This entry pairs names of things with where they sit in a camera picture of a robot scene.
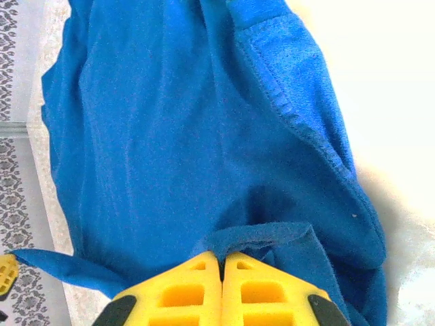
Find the blue shirt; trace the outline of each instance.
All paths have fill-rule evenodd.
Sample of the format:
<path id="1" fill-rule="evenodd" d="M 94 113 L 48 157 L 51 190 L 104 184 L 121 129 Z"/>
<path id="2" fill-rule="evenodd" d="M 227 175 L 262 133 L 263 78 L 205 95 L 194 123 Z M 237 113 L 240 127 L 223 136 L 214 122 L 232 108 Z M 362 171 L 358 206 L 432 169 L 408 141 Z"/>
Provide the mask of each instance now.
<path id="1" fill-rule="evenodd" d="M 383 230 L 320 49 L 283 0 L 70 0 L 43 77 L 74 255 L 21 261 L 109 297 L 242 251 L 386 325 Z"/>

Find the rectangular hole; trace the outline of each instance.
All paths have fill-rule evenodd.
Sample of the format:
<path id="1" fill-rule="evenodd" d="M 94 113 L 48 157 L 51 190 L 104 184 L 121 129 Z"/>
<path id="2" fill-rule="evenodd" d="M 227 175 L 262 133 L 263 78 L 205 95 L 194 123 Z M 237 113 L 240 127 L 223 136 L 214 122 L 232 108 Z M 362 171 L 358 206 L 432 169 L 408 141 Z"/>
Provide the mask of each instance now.
<path id="1" fill-rule="evenodd" d="M 203 285 L 183 284 L 174 285 L 164 290 L 159 307 L 201 306 L 203 303 Z"/>
<path id="2" fill-rule="evenodd" d="M 252 267 L 245 263 L 244 261 L 237 262 L 237 269 L 238 270 L 251 270 Z"/>
<path id="3" fill-rule="evenodd" d="M 199 316 L 150 319 L 148 326 L 199 326 Z"/>
<path id="4" fill-rule="evenodd" d="M 205 270 L 205 262 L 202 261 L 201 263 L 196 264 L 196 265 L 192 268 L 192 270 Z"/>
<path id="5" fill-rule="evenodd" d="M 283 287 L 276 282 L 247 282 L 241 286 L 243 304 L 287 302 Z"/>
<path id="6" fill-rule="evenodd" d="M 296 326 L 292 314 L 246 314 L 243 326 Z"/>

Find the small yellow object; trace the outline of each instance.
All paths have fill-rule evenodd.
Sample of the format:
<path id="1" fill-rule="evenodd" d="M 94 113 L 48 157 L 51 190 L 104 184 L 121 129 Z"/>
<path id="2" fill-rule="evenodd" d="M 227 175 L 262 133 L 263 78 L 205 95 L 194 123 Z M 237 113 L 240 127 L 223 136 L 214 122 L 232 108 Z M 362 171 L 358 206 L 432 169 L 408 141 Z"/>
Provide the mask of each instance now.
<path id="1" fill-rule="evenodd" d="M 328 294 L 316 286 L 243 253 L 226 258 L 222 325 L 318 325 L 307 300 Z"/>
<path id="2" fill-rule="evenodd" d="M 208 251 L 114 301 L 136 298 L 123 326 L 312 326 L 318 325 L 307 300 L 313 294 L 330 301 L 316 286 L 242 253 L 226 258 L 221 282 L 218 260 Z"/>
<path id="3" fill-rule="evenodd" d="M 0 256 L 0 301 L 7 297 L 18 277 L 18 262 L 12 254 Z"/>

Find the black plastic part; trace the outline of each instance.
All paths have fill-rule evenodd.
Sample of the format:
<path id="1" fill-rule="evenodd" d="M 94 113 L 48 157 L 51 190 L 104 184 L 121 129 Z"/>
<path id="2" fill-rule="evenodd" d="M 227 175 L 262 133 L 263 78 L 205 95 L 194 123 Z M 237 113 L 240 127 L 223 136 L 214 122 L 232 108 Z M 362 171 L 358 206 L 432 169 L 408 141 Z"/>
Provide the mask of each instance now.
<path id="1" fill-rule="evenodd" d="M 12 282 L 12 285 L 11 285 L 11 287 L 9 288 L 9 291 L 8 291 L 7 293 L 5 293 L 5 294 L 3 294 L 3 295 L 0 295 L 0 302 L 6 301 L 6 299 L 7 299 L 8 295 L 9 295 L 9 293 L 11 293 L 12 289 L 14 288 L 14 285 L 15 285 L 16 280 L 18 280 L 18 278 L 15 278 L 15 279 L 14 279 L 14 282 Z"/>
<path id="2" fill-rule="evenodd" d="M 7 315 L 3 311 L 0 310 L 0 322 L 6 321 L 6 319 L 7 319 Z"/>
<path id="3" fill-rule="evenodd" d="M 319 295 L 309 295 L 308 301 L 319 326 L 351 326 L 334 302 Z"/>
<path id="4" fill-rule="evenodd" d="M 92 326 L 123 326 L 136 302 L 134 295 L 126 295 L 109 303 Z"/>

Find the gray floral pattern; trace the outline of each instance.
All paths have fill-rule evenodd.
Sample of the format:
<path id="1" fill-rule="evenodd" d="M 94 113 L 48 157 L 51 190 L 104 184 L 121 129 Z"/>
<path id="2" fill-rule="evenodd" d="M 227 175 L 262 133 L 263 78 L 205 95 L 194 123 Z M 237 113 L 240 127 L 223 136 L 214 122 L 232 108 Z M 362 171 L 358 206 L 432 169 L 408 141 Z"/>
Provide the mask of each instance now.
<path id="1" fill-rule="evenodd" d="M 10 120 L 18 0 L 0 0 L 0 121 Z"/>
<path id="2" fill-rule="evenodd" d="M 5 2 L 0 0 L 0 7 Z M 15 151 L 13 139 L 0 138 L 0 243 L 7 251 L 35 246 Z M 41 273 L 21 265 L 20 276 L 8 298 L 13 302 L 15 325 L 50 324 L 43 290 Z"/>

